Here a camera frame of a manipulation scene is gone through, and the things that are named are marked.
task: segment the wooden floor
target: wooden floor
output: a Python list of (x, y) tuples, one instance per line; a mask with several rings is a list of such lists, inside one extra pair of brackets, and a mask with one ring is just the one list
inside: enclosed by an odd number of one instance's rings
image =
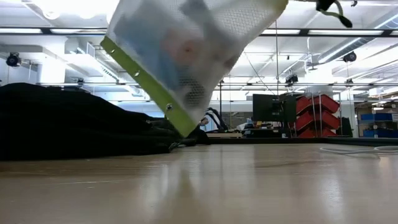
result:
[(2, 162), (0, 223), (398, 223), (398, 156), (321, 154), (321, 146)]

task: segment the black monitor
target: black monitor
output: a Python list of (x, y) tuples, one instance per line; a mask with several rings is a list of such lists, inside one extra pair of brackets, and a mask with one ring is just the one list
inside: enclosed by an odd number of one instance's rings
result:
[(253, 94), (253, 120), (295, 122), (296, 97)]

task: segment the black cloth pile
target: black cloth pile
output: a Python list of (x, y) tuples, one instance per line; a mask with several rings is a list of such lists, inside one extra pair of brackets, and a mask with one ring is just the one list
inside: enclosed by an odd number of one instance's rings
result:
[(0, 87), (0, 160), (160, 154), (180, 144), (208, 144), (208, 138), (197, 127), (183, 139), (166, 119), (89, 93), (26, 83)]

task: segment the green plastic edge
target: green plastic edge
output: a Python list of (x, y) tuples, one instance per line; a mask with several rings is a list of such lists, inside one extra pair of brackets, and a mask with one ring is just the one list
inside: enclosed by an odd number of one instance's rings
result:
[[(109, 37), (105, 36), (101, 42), (101, 46), (150, 95), (182, 136), (188, 136), (196, 128), (197, 123), (192, 121), (190, 116), (173, 99), (171, 94)], [(138, 71), (139, 75), (134, 77), (133, 75)], [(172, 109), (167, 111), (167, 105), (170, 104), (172, 105)]]

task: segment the white cable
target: white cable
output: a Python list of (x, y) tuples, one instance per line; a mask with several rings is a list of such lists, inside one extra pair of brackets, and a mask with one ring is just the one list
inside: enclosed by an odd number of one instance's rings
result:
[(379, 146), (374, 149), (329, 149), (321, 147), (319, 148), (321, 152), (329, 152), (333, 154), (350, 155), (350, 154), (398, 154), (398, 146)]

